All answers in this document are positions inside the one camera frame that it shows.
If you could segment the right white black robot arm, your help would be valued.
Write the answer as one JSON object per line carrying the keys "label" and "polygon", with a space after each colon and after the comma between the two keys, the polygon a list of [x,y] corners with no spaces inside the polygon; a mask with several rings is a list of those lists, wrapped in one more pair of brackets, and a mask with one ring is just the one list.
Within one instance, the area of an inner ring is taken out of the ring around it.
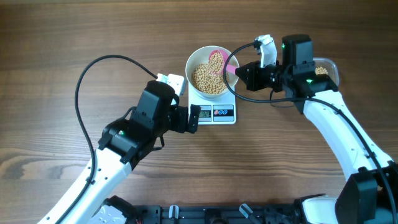
{"label": "right white black robot arm", "polygon": [[282,39],[282,60],[269,35],[252,46],[261,59],[236,70],[251,91],[284,91],[298,111],[313,123],[333,151],[346,183],[338,197],[314,195],[296,200],[297,223],[396,223],[397,164],[355,120],[337,84],[317,74],[312,40],[306,34]]}

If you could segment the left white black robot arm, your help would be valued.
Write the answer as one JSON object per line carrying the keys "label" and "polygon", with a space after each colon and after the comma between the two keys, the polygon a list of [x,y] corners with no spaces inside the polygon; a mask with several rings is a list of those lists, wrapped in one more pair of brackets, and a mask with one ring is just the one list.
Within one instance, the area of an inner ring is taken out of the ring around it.
{"label": "left white black robot arm", "polygon": [[93,157],[41,223],[88,223],[106,197],[150,152],[164,133],[195,133],[201,108],[179,106],[174,89],[149,81],[137,106],[108,124]]}

